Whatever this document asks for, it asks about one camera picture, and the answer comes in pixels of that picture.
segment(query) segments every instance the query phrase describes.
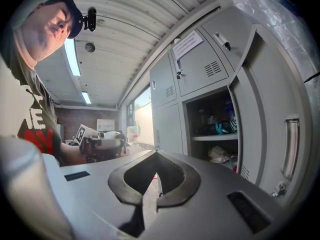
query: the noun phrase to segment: ventilation slot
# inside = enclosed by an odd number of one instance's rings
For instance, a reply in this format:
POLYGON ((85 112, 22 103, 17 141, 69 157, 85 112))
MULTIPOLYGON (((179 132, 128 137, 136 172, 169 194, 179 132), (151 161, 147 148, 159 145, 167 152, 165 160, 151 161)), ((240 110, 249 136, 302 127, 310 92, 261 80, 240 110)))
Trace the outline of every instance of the ventilation slot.
POLYGON ((209 65, 206 65, 204 67, 204 69, 205 69, 206 74, 207 74, 208 77, 211 77, 214 74, 221 72, 220 66, 218 65, 217 61, 215 61, 215 62, 213 62, 213 63, 211 63, 209 65))
POLYGON ((246 167, 242 166, 242 169, 241 169, 241 175, 242 177, 248 179, 249 178, 249 171, 246 167))
POLYGON ((174 87, 173 86, 170 86, 169 88, 165 89, 165 95, 167 97, 171 96, 171 95, 174 95, 175 92, 174 92, 174 87))

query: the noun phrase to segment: camera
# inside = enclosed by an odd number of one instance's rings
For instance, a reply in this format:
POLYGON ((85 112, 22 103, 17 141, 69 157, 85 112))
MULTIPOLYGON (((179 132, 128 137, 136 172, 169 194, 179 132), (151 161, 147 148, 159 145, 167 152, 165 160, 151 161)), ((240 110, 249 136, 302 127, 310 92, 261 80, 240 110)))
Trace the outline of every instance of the camera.
POLYGON ((89 29, 91 32, 96 29, 97 10, 94 7, 88 9, 88 15, 83 17, 84 29, 89 29))

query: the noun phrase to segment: white poster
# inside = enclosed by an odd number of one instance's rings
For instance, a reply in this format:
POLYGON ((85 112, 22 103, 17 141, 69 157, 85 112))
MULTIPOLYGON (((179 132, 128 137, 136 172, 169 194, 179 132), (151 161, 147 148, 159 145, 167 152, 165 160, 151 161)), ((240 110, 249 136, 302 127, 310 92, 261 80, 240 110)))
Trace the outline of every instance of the white poster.
POLYGON ((115 130, 115 120, 97 119, 96 120, 96 130, 98 132, 114 131, 115 130))
POLYGON ((195 30, 192 31, 189 35, 182 39, 175 47, 173 47, 175 59, 180 59, 183 55, 185 55, 191 49, 195 48, 202 41, 203 40, 200 37, 200 35, 198 35, 198 33, 195 30))

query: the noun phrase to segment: ceiling light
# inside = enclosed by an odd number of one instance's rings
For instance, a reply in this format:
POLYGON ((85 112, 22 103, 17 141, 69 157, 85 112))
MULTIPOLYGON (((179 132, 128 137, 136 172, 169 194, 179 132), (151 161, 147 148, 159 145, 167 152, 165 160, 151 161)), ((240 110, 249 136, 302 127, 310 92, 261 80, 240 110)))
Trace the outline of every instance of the ceiling light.
POLYGON ((76 55, 76 45, 74 39, 66 39, 64 41, 64 48, 66 52, 66 57, 68 58, 68 62, 74 76, 80 77, 80 70, 77 61, 76 55))
POLYGON ((91 101, 90 101, 90 99, 89 99, 88 93, 87 93, 86 91, 83 91, 83 92, 81 92, 81 93, 82 93, 82 96, 83 96, 83 98, 84 98, 84 100, 85 100, 85 103, 91 104, 91 101))

